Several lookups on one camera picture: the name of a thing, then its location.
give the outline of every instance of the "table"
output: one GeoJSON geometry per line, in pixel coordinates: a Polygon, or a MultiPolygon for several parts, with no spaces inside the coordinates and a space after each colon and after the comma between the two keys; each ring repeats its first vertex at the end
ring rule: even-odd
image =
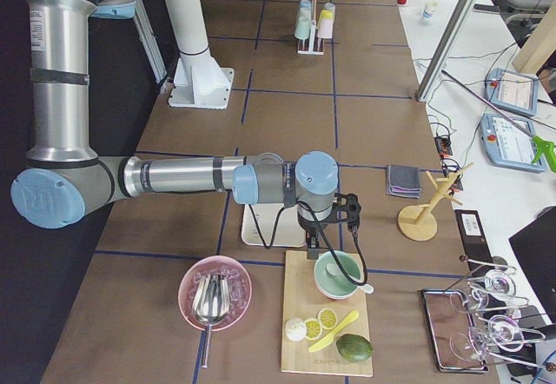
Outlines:
{"type": "MultiPolygon", "coordinates": [[[[372,379],[280,371],[284,249],[240,239],[242,207],[230,193],[144,195],[114,206],[56,352],[43,377],[58,382],[350,383],[497,382],[434,367],[420,299],[467,271],[448,202],[438,234],[407,239],[396,228],[412,199],[385,195],[389,163],[439,170],[395,0],[336,3],[334,44],[298,56],[292,38],[299,0],[202,0],[210,48],[235,68],[226,110],[175,109],[159,96],[137,155],[254,155],[297,160],[310,150],[338,163],[342,192],[362,205],[360,244],[375,287],[366,296],[375,347],[372,379]],[[200,333],[177,307],[184,273],[203,257],[239,260],[253,282],[245,317],[214,334],[210,368],[199,368],[200,333]]],[[[354,252],[346,229],[328,227],[335,248],[354,252]]]]}
{"type": "MultiPolygon", "coordinates": [[[[428,65],[428,61],[419,58],[432,57],[457,2],[458,0],[407,0],[407,4],[400,7],[401,19],[419,79],[423,77],[424,67],[428,65]],[[432,20],[423,23],[420,19],[421,12],[425,3],[429,1],[436,2],[438,6],[432,20]]],[[[477,3],[492,4],[490,0],[478,0],[477,3]]],[[[470,88],[482,95],[482,80],[488,70],[491,67],[515,70],[511,60],[517,55],[519,48],[510,48],[500,58],[497,58],[496,54],[484,55],[499,52],[513,42],[513,37],[500,16],[472,12],[456,39],[445,70],[464,83],[479,82],[472,84],[470,88]],[[484,57],[454,58],[468,56],[484,57]]],[[[472,98],[455,83],[437,82],[435,87],[438,87],[438,90],[434,92],[432,99],[429,99],[427,112],[448,126],[448,119],[430,106],[451,118],[451,127],[457,129],[451,136],[453,158],[462,165],[464,162],[474,162],[474,166],[465,174],[464,191],[456,195],[464,204],[454,204],[453,207],[478,210],[491,254],[502,256],[510,265],[519,269],[508,238],[529,224],[543,208],[553,206],[556,202],[556,176],[550,170],[542,174],[532,174],[495,167],[488,161],[479,139],[475,139],[465,160],[466,151],[472,143],[473,132],[485,111],[485,105],[472,98]]],[[[539,88],[539,98],[550,101],[542,87],[539,88]]],[[[535,119],[554,126],[556,115],[553,107],[539,103],[535,119]]],[[[553,130],[542,125],[535,124],[535,129],[538,135],[545,139],[555,137],[553,130]]],[[[544,313],[545,309],[542,308],[523,273],[519,271],[515,277],[517,295],[528,297],[531,304],[537,307],[540,313],[544,313]]]]}

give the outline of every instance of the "pink bowl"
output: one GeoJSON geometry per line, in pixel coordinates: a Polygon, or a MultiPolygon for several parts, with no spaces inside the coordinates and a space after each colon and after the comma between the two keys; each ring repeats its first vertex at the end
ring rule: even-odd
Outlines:
{"type": "Polygon", "coordinates": [[[223,330],[234,325],[247,311],[251,301],[251,279],[247,270],[238,261],[227,256],[209,256],[193,265],[183,276],[177,293],[177,302],[185,320],[199,330],[204,330],[205,327],[193,316],[193,299],[201,278],[210,274],[222,274],[228,278],[229,313],[222,322],[213,327],[214,331],[223,330]]]}

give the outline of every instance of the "white desk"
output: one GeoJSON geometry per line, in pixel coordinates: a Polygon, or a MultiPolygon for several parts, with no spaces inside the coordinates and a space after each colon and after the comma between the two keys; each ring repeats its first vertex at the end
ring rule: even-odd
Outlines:
{"type": "MultiPolygon", "coordinates": [[[[407,0],[407,4],[400,7],[401,19],[413,59],[433,56],[457,1],[407,0]],[[425,2],[429,1],[435,1],[438,6],[432,19],[423,23],[421,13],[425,2]]],[[[478,0],[477,3],[492,4],[490,0],[478,0]]],[[[513,37],[500,16],[473,12],[464,23],[450,57],[482,56],[501,51],[511,43],[513,37]]],[[[483,95],[482,80],[493,64],[494,67],[503,69],[508,67],[509,70],[514,70],[510,60],[519,50],[515,47],[507,50],[496,63],[494,60],[498,55],[481,59],[448,59],[445,70],[463,83],[480,81],[470,88],[483,95]]],[[[414,64],[417,76],[421,80],[425,72],[423,65],[428,66],[429,61],[414,62],[414,64]]],[[[539,97],[550,100],[542,88],[539,90],[539,97]]],[[[465,152],[472,141],[473,132],[481,116],[484,111],[492,111],[485,110],[484,103],[474,99],[456,83],[450,82],[443,83],[434,93],[432,101],[429,99],[429,103],[451,117],[452,127],[457,129],[452,135],[453,158],[463,165],[465,152]]],[[[448,120],[430,109],[429,103],[427,103],[427,113],[437,116],[448,126],[448,120]]],[[[540,103],[539,111],[534,118],[554,126],[556,109],[540,103]]],[[[556,132],[544,126],[535,124],[535,129],[544,139],[556,139],[556,132]]],[[[470,162],[474,162],[474,166],[465,173],[464,191],[457,195],[464,205],[454,204],[454,208],[478,210],[491,254],[504,257],[510,265],[519,269],[508,238],[529,224],[543,208],[556,204],[556,174],[550,170],[533,174],[493,166],[483,151],[480,134],[476,136],[469,149],[467,163],[470,162]]],[[[526,277],[520,271],[515,277],[517,294],[531,299],[531,304],[544,313],[545,309],[542,308],[526,277]]],[[[502,376],[504,371],[499,370],[499,374],[501,374],[501,382],[510,382],[507,372],[504,377],[502,376]]]]}

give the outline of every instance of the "white spoon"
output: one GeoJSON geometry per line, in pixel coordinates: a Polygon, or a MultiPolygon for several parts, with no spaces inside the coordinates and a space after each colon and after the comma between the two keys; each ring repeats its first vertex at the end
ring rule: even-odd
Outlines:
{"type": "MultiPolygon", "coordinates": [[[[329,273],[330,275],[343,275],[343,273],[340,271],[340,267],[338,267],[337,264],[333,264],[333,263],[327,264],[326,270],[327,273],[329,273]]],[[[352,275],[349,276],[352,278],[352,280],[359,281],[358,278],[355,278],[352,275]]],[[[374,292],[374,287],[371,286],[370,284],[363,284],[362,286],[357,286],[357,288],[363,291],[364,293],[367,293],[368,295],[374,292]]]]}

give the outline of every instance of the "green clip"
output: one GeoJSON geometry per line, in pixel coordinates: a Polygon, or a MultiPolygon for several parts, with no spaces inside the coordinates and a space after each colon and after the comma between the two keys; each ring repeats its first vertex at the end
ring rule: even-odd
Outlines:
{"type": "Polygon", "coordinates": [[[535,164],[540,159],[540,156],[544,154],[548,167],[550,167],[553,173],[556,173],[556,154],[554,154],[554,142],[545,141],[540,136],[534,136],[532,139],[535,147],[537,147],[537,153],[535,154],[531,164],[535,164]]]}

